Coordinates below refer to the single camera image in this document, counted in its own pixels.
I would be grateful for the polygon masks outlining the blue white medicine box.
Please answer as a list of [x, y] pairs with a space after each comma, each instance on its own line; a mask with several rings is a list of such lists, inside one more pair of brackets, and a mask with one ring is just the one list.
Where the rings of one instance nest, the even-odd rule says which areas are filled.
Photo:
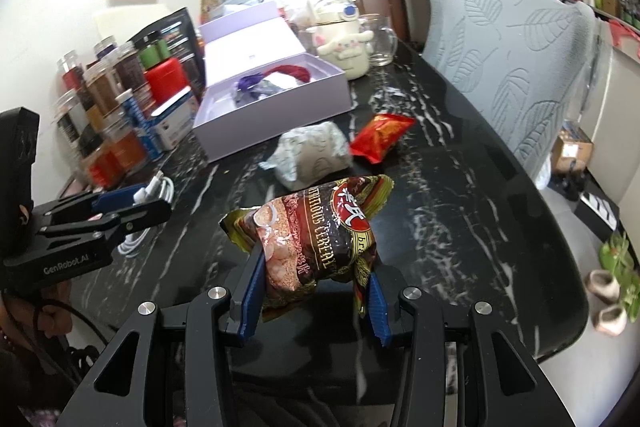
[[151, 126], [162, 150], [173, 150], [191, 131], [200, 106], [190, 87], [177, 92], [151, 114]]

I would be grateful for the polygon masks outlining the purple tassel sachet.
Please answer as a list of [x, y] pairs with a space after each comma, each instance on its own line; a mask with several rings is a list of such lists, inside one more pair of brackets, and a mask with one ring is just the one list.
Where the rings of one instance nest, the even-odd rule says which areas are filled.
[[265, 75], [252, 74], [242, 77], [235, 87], [234, 101], [242, 106], [277, 94], [279, 88], [266, 79]]

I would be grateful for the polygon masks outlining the blue effervescent tablet tube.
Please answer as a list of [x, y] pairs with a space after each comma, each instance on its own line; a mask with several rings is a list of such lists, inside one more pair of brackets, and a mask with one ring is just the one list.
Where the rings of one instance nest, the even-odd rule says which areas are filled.
[[162, 157], [162, 151], [157, 143], [156, 135], [149, 121], [147, 121], [142, 110], [134, 98], [130, 89], [116, 96], [116, 101], [125, 113], [129, 124], [137, 133], [145, 152], [148, 153], [152, 161], [157, 161]]

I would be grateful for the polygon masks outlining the brown cereal snack bag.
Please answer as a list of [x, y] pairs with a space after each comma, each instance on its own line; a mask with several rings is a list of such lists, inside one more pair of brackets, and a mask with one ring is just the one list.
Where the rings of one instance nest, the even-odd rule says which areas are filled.
[[232, 210], [220, 220], [242, 251], [262, 245], [266, 321], [299, 306], [324, 280], [351, 283], [355, 310], [366, 314], [366, 291], [378, 257], [371, 219], [394, 186], [386, 174], [350, 176]]

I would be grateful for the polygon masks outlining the lavender gift box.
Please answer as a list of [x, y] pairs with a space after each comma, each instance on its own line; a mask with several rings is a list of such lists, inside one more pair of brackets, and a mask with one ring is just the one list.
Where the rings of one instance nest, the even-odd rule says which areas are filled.
[[350, 109], [338, 67], [305, 52], [272, 3], [201, 27], [206, 89], [193, 132], [214, 162]]

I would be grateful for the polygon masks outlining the clear glass mug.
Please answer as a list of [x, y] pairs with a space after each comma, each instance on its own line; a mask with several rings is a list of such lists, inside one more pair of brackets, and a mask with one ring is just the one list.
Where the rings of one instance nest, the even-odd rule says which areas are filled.
[[373, 32], [370, 42], [370, 63], [374, 67], [384, 67], [393, 63], [398, 48], [398, 37], [393, 30], [390, 17], [381, 14], [363, 14], [360, 16], [363, 30]]

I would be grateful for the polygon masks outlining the red foil snack packet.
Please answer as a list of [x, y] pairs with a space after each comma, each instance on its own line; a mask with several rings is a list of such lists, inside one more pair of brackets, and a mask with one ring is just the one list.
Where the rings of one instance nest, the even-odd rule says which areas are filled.
[[371, 164], [381, 164], [390, 149], [415, 123], [414, 118], [404, 115], [376, 114], [352, 140], [350, 151]]

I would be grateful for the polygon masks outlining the white patterned pastry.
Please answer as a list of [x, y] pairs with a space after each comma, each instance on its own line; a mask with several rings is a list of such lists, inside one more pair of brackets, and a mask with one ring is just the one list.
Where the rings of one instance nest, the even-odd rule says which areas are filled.
[[272, 171], [282, 185], [297, 192], [352, 167], [352, 153], [341, 129], [333, 121], [323, 121], [283, 133], [276, 150], [259, 167]]

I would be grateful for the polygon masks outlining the brown spice jar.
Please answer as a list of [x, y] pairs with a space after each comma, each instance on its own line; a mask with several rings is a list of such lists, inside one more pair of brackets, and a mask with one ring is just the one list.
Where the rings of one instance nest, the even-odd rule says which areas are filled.
[[119, 108], [120, 95], [114, 69], [103, 61], [96, 62], [85, 71], [86, 86], [100, 112], [106, 116]]

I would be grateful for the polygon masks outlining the orange contents plastic jar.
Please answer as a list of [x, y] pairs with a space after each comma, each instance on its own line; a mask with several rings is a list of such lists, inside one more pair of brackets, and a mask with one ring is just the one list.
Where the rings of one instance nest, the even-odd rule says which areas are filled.
[[148, 162], [148, 155], [141, 144], [134, 127], [121, 108], [116, 108], [104, 119], [103, 135], [111, 144], [119, 164], [126, 173], [142, 169]]

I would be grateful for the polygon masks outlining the red cylindrical bottle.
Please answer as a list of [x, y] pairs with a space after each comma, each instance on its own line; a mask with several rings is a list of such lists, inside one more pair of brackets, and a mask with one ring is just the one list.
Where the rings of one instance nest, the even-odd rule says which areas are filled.
[[144, 75], [157, 105], [163, 105], [178, 92], [189, 87], [188, 76], [178, 58], [175, 57], [169, 57], [156, 64]]

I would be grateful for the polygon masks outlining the green lidded jar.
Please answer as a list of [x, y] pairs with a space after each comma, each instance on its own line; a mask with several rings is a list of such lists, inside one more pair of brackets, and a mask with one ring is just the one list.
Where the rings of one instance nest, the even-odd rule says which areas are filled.
[[134, 40], [134, 47], [144, 70], [150, 70], [171, 58], [168, 45], [159, 31], [151, 31]]

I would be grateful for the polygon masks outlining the silver foil snack packet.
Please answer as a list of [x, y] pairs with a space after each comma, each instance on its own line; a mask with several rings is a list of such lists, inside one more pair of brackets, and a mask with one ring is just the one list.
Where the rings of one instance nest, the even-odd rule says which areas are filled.
[[284, 91], [295, 89], [300, 85], [300, 82], [289, 75], [279, 74], [275, 72], [272, 75], [266, 76], [260, 80], [257, 88], [265, 96], [275, 95]]

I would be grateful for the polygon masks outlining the red knitted object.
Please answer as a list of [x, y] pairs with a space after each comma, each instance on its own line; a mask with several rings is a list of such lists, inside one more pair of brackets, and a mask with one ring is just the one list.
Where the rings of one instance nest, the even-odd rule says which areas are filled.
[[279, 74], [289, 75], [301, 83], [308, 83], [311, 80], [311, 73], [308, 69], [298, 65], [278, 65], [264, 72], [265, 76], [269, 76], [278, 72]]

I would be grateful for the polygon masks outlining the white cinnamoroll kettle bottle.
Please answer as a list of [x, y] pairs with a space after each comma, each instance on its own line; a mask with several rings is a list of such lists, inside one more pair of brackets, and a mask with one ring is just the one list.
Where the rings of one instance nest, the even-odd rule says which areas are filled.
[[310, 0], [311, 44], [318, 57], [358, 79], [370, 68], [373, 32], [363, 29], [356, 0]]

